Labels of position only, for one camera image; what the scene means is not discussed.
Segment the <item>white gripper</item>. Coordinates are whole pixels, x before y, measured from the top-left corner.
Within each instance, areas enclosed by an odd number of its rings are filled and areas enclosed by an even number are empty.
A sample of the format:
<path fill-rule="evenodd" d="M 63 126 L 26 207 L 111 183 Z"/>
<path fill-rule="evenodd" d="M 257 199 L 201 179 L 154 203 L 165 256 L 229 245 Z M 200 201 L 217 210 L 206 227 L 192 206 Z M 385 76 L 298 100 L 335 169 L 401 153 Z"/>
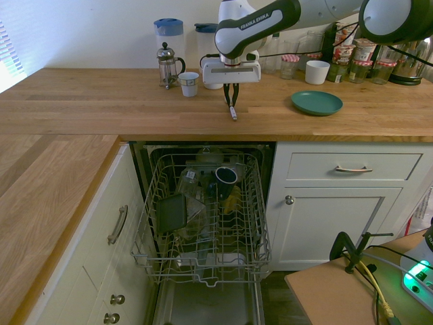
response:
<path fill-rule="evenodd" d="M 258 63 L 259 53 L 254 50 L 234 60 L 224 56 L 206 55 L 202 59 L 202 76 L 204 84 L 223 84 L 227 105 L 235 105 L 239 95 L 238 83 L 256 83 L 261 80 L 261 68 Z"/>

